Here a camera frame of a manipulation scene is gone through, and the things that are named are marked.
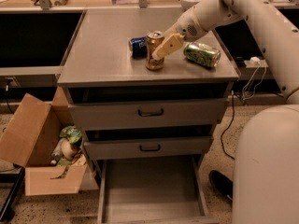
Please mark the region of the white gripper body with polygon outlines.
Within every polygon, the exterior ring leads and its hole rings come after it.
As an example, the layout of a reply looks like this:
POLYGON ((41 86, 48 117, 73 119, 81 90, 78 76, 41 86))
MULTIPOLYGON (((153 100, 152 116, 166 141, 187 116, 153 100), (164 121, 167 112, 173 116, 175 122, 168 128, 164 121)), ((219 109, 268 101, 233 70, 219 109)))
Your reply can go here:
POLYGON ((189 8, 174 25, 175 32, 184 37, 186 41, 195 41, 207 34, 207 30, 200 22, 195 7, 189 8))

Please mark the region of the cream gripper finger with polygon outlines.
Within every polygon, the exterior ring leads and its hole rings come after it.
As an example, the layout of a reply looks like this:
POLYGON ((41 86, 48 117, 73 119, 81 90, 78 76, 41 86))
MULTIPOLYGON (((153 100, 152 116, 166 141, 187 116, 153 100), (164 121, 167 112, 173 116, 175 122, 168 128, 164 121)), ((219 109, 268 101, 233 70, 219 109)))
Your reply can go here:
POLYGON ((165 40, 152 52, 154 60, 161 60, 180 49, 184 44, 184 36, 176 33, 166 37, 165 40))
POLYGON ((164 31, 164 37, 168 37, 170 36, 171 34, 173 34, 176 30, 174 28, 169 28, 167 29, 166 31, 164 31))

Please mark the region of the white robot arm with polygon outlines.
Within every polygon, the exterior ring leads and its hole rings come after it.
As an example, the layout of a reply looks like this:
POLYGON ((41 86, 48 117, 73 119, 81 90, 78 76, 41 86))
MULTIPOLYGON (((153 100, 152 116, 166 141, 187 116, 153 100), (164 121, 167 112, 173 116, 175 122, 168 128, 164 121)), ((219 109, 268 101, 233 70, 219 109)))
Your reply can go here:
POLYGON ((299 34, 268 0, 202 0, 184 12, 153 52, 156 60, 208 31, 242 20, 284 105, 252 117, 235 151, 232 224, 299 224, 299 34))

